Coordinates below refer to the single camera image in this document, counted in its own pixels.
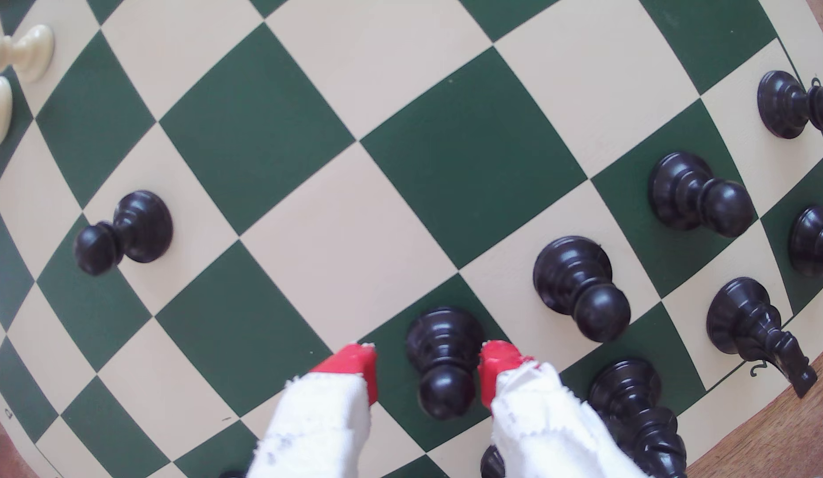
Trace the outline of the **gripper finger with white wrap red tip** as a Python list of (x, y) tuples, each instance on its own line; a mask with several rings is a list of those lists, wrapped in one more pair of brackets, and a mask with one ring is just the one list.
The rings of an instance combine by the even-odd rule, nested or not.
[(377, 401), (377, 350), (349, 343), (286, 384), (247, 477), (357, 477)]
[(647, 477), (548, 362), (506, 341), (481, 347), (481, 401), (506, 477)]

